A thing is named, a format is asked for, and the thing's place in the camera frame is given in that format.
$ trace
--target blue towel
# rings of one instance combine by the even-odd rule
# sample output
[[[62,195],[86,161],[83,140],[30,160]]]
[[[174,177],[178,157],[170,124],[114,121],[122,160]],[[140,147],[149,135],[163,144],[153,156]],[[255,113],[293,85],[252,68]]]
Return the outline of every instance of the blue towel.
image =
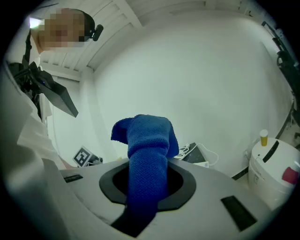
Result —
[[[173,126],[167,118],[137,115],[118,121],[111,139],[128,144],[130,219],[148,224],[168,196],[167,158],[179,153]]]

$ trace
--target white wall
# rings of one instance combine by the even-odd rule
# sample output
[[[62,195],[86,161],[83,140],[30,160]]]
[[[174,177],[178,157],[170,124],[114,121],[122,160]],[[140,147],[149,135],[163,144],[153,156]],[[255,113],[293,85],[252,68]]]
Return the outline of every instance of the white wall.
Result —
[[[63,112],[52,104],[52,116],[47,118],[49,138],[58,154],[70,165],[77,166],[72,160],[75,153],[84,144],[85,138],[82,131],[82,114],[80,101],[79,83],[73,80],[53,77],[56,82],[65,86],[69,95],[78,110],[76,118]]]
[[[244,151],[260,130],[275,137],[291,107],[275,49],[259,24],[239,14],[201,11],[154,22],[95,72],[107,132],[137,114],[167,117],[180,146],[203,143],[220,155],[214,167],[233,176],[248,165]],[[126,145],[112,144],[126,157]]]

